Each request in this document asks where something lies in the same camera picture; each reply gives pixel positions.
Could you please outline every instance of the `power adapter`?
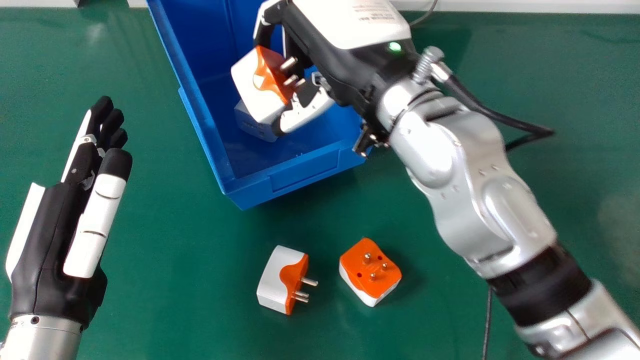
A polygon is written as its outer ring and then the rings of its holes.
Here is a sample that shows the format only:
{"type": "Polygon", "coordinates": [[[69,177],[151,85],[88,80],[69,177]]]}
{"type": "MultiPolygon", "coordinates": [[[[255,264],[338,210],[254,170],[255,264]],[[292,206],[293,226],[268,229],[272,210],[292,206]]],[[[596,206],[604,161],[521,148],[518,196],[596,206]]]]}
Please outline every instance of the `power adapter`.
{"type": "Polygon", "coordinates": [[[396,288],[402,273],[369,238],[362,238],[340,257],[340,276],[368,306],[375,306],[396,288]]]}
{"type": "Polygon", "coordinates": [[[308,265],[309,256],[304,252],[276,246],[258,283],[258,303],[291,315],[297,301],[309,302],[309,294],[300,288],[303,283],[317,286],[318,282],[305,277],[308,265]]]}

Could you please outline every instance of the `green indicator light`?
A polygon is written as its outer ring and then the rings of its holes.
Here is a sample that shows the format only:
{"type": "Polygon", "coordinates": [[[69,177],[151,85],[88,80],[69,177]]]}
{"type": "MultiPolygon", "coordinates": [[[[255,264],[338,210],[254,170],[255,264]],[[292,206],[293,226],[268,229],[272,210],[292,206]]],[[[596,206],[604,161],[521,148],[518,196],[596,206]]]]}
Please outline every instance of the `green indicator light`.
{"type": "Polygon", "coordinates": [[[398,53],[399,51],[402,51],[402,46],[400,44],[398,44],[397,42],[390,42],[389,43],[389,50],[398,53]]]}

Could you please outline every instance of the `blue box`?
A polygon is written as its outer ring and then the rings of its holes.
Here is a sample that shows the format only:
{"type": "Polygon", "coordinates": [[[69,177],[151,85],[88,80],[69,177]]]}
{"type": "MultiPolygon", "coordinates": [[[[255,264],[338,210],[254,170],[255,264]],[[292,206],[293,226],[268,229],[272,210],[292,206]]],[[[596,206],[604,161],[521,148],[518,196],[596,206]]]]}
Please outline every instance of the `blue box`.
{"type": "MultiPolygon", "coordinates": [[[[248,209],[362,164],[360,117],[337,105],[294,133],[265,142],[240,130],[231,66],[253,48],[261,0],[148,0],[180,83],[180,97],[220,189],[248,209]]],[[[282,50],[276,31],[273,49],[282,50]]]]}

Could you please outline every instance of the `black cable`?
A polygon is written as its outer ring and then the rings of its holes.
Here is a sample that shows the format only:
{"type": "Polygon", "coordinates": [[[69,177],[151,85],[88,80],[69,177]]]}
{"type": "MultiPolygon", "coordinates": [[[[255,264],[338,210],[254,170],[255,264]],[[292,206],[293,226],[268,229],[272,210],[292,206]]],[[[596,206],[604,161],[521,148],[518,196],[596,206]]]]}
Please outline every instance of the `black cable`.
{"type": "Polygon", "coordinates": [[[489,353],[489,334],[491,333],[491,309],[493,304],[493,290],[489,286],[489,292],[486,296],[486,315],[484,318],[484,341],[482,345],[482,360],[486,360],[489,353]]]}
{"type": "Polygon", "coordinates": [[[514,119],[513,117],[509,117],[495,110],[487,108],[480,102],[480,100],[476,99],[476,97],[471,94],[471,92],[469,92],[469,90],[467,90],[467,88],[465,88],[462,83],[460,83],[455,75],[449,76],[449,79],[442,84],[447,90],[454,93],[456,95],[456,98],[470,110],[478,112],[488,117],[489,119],[500,122],[509,127],[513,127],[515,129],[530,133],[530,135],[525,135],[519,139],[509,142],[505,146],[507,151],[535,140],[547,138],[555,133],[553,129],[549,129],[548,127],[514,119]]]}
{"type": "Polygon", "coordinates": [[[438,4],[438,0],[433,0],[433,2],[431,3],[431,7],[429,7],[429,10],[427,10],[424,14],[422,14],[422,16],[420,16],[418,19],[411,21],[409,23],[409,26],[413,28],[416,25],[422,24],[426,19],[428,19],[431,15],[433,15],[433,10],[435,10],[437,4],[438,4]]]}

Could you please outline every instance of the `robotic arm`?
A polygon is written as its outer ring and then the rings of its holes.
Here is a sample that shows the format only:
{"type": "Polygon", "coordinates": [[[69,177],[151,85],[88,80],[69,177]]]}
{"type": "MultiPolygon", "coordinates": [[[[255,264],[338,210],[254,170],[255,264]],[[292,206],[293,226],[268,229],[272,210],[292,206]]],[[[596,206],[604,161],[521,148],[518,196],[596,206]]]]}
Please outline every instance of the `robotic arm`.
{"type": "Polygon", "coordinates": [[[83,119],[60,182],[32,184],[6,260],[11,326],[1,360],[73,360],[107,286],[100,267],[131,173],[122,112],[102,97],[83,119]]]}
{"type": "MultiPolygon", "coordinates": [[[[484,107],[442,62],[439,49],[415,50],[409,25],[387,0],[266,1],[254,38],[256,49],[232,74],[247,108],[270,104],[256,121],[271,121],[282,136],[289,101],[326,93],[339,106],[352,106],[364,120],[354,151],[365,156],[372,145],[393,149],[431,204],[442,239],[491,286],[534,355],[640,358],[638,329],[558,244],[507,160],[506,150],[549,136],[550,129],[484,107]],[[275,24],[282,25],[290,57],[269,53],[272,86],[260,86],[255,80],[265,72],[253,66],[260,60],[249,66],[247,59],[268,53],[275,24]],[[312,64],[322,82],[290,86],[312,64]],[[494,121],[530,135],[505,146],[494,121]]],[[[300,114],[297,124],[317,116],[300,114]]]]}

